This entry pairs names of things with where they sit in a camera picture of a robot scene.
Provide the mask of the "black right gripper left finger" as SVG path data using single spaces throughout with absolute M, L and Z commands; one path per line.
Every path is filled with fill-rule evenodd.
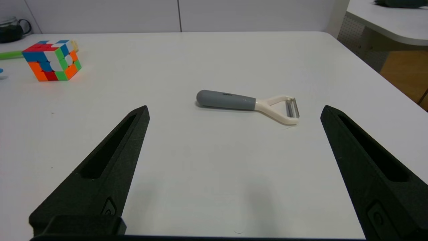
M 125 116 L 29 216 L 34 236 L 124 235 L 122 213 L 150 121 Z

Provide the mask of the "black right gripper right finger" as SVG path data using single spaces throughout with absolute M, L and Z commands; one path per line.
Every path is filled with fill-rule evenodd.
M 426 241 L 427 184 L 344 112 L 320 120 L 366 239 Z

